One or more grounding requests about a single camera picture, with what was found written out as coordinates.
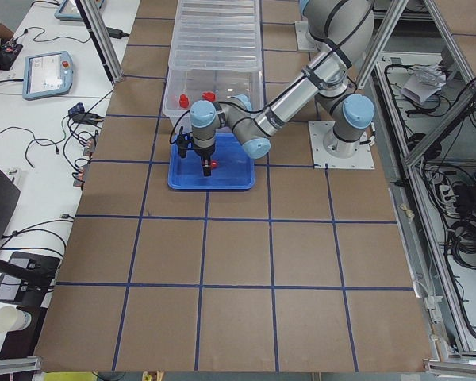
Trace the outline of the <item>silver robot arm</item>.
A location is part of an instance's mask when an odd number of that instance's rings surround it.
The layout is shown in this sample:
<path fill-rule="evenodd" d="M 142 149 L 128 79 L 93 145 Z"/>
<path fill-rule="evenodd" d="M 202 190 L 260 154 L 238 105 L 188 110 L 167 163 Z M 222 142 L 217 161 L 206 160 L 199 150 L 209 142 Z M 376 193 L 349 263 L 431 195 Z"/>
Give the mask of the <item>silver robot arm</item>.
<path fill-rule="evenodd" d="M 308 37 L 318 54 L 301 74 L 260 111 L 252 110 L 243 95 L 228 101 L 199 100 L 190 107 L 191 131 L 178 133 L 178 155 L 189 151 L 199 157 L 205 176 L 211 174 L 216 131 L 228 126 L 252 159 L 265 156 L 274 136 L 310 100 L 316 99 L 332 116 L 332 130 L 324 136 L 330 155 L 347 159 L 355 154 L 364 130 L 374 117 L 372 101 L 348 86 L 347 71 L 370 42 L 374 3 L 365 0 L 301 1 L 308 21 Z"/>

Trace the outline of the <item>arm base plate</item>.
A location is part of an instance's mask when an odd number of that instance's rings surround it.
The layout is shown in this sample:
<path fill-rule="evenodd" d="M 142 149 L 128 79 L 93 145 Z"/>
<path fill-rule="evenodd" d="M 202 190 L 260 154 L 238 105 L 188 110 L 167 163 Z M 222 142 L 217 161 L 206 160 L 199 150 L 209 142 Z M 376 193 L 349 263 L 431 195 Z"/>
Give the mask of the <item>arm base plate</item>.
<path fill-rule="evenodd" d="M 363 130 L 360 140 L 344 142 L 334 134 L 334 121 L 309 121 L 313 166 L 318 169 L 374 170 L 373 140 Z"/>
<path fill-rule="evenodd" d="M 297 50 L 299 52 L 318 52 L 317 42 L 310 36 L 307 21 L 295 21 Z"/>

